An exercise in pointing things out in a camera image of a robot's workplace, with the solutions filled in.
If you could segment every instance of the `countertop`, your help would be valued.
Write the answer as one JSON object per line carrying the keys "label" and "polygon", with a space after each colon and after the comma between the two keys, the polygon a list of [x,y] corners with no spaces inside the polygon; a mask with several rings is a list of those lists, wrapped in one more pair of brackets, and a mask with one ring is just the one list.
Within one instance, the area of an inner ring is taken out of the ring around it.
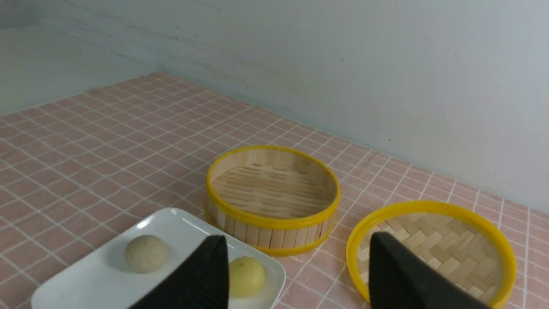
{"label": "countertop", "polygon": [[277,309],[369,308],[345,268],[346,240],[375,209],[417,199],[493,222],[517,256],[506,308],[549,308],[548,214],[163,72],[0,117],[0,307],[30,308],[40,284],[158,209],[204,218],[211,161],[256,144],[313,155],[343,193],[331,237],[279,259]]}

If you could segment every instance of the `woven bamboo lid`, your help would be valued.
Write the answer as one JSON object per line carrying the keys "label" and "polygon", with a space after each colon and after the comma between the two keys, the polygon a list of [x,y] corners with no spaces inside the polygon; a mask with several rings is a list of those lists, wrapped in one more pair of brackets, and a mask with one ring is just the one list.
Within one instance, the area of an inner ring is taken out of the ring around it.
{"label": "woven bamboo lid", "polygon": [[516,262],[501,232],[464,208],[413,201],[370,214],[349,238],[349,272],[367,300],[369,242],[377,231],[391,233],[422,261],[485,304],[499,308],[511,293]]}
{"label": "woven bamboo lid", "polygon": [[357,255],[360,275],[368,283],[370,238],[386,231],[420,260],[484,303],[496,294],[503,265],[496,247],[483,233],[458,219],[434,213],[412,213],[375,225]]}

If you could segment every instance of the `yellow rim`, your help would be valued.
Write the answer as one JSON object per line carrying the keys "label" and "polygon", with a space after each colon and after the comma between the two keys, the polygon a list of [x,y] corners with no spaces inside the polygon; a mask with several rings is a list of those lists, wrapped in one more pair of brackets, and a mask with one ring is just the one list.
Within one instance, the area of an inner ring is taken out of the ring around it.
{"label": "yellow rim", "polygon": [[[217,224],[211,219],[210,214],[208,213],[208,210],[204,210],[204,215],[206,216],[206,221],[208,221],[209,224],[213,225],[214,227],[218,228]],[[330,234],[332,233],[332,230],[334,229],[335,222],[332,224],[332,226],[326,231],[326,234],[324,234],[322,237],[317,239],[316,241],[307,244],[305,246],[301,247],[295,247],[295,248],[284,248],[284,249],[270,249],[270,248],[260,248],[260,247],[254,247],[258,249],[259,251],[270,255],[270,256],[277,256],[277,257],[283,257],[283,256],[293,256],[298,255],[302,253],[306,253],[307,251],[313,250],[314,248],[322,245],[323,242],[330,237]]]}
{"label": "yellow rim", "polygon": [[368,286],[360,277],[358,262],[356,260],[360,243],[362,243],[366,233],[375,225],[392,217],[415,212],[437,213],[459,219],[477,228],[494,244],[501,255],[502,264],[504,265],[502,278],[503,282],[501,283],[500,289],[488,305],[496,309],[502,308],[511,295],[515,276],[517,274],[517,261],[514,258],[511,245],[505,236],[494,225],[478,214],[459,206],[435,201],[411,201],[384,207],[369,214],[366,218],[361,220],[351,232],[346,250],[347,266],[352,282],[355,284],[357,291],[366,299],[366,301],[370,302]]}
{"label": "yellow rim", "polygon": [[[223,160],[224,158],[230,155],[233,155],[235,153],[242,152],[242,151],[250,151],[250,150],[256,150],[256,149],[273,149],[273,150],[287,151],[295,155],[299,155],[309,160],[312,160],[317,164],[320,164],[320,166],[330,175],[330,177],[332,177],[336,186],[335,199],[332,202],[332,204],[330,204],[330,206],[328,206],[323,211],[308,217],[297,218],[297,219],[273,219],[273,218],[260,217],[255,214],[241,211],[239,209],[232,207],[229,203],[222,200],[221,197],[215,192],[214,188],[211,186],[211,172],[213,168],[219,163],[219,161]],[[334,214],[334,212],[338,208],[339,201],[341,200],[341,190],[339,187],[339,182],[337,181],[337,178],[335,177],[334,173],[332,173],[332,171],[326,165],[324,165],[324,163],[320,162],[319,160],[303,152],[289,149],[289,148],[284,148],[284,147],[271,146],[271,145],[249,146],[249,147],[235,149],[233,151],[229,151],[225,153],[224,155],[219,157],[217,160],[215,160],[212,163],[210,169],[208,170],[208,174],[206,176],[206,194],[208,194],[210,199],[212,199],[214,205],[220,210],[222,210],[223,212],[225,212],[228,216],[242,223],[251,224],[256,227],[264,228],[264,229],[298,229],[298,228],[305,228],[311,225],[318,224],[320,222],[328,220]]]}

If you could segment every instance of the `bamboo steamer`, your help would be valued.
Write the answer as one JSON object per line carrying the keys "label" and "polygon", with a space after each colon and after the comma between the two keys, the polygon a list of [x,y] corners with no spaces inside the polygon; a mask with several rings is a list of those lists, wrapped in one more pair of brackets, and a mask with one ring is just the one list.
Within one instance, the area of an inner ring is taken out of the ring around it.
{"label": "bamboo steamer", "polygon": [[225,153],[206,177],[207,220],[272,256],[311,250],[332,232],[341,199],[335,175],[302,152],[250,146]]}
{"label": "bamboo steamer", "polygon": [[511,294],[516,260],[495,226],[459,206],[411,201],[371,213],[349,237],[349,273],[367,301],[370,239],[377,231],[391,233],[432,269],[492,308],[502,308]]}

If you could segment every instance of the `white plate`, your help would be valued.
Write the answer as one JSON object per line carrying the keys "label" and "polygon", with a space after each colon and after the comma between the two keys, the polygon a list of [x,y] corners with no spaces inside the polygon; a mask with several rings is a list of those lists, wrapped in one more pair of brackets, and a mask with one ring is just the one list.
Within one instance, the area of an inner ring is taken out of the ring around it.
{"label": "white plate", "polygon": [[[170,248],[166,264],[149,274],[130,271],[124,261],[127,243],[143,234],[160,237]],[[32,308],[126,309],[157,286],[212,234],[227,236],[230,261],[240,256],[251,256],[265,268],[263,289],[246,299],[230,298],[229,308],[272,308],[286,280],[284,267],[274,258],[176,208],[153,213],[48,280],[32,296]]]}

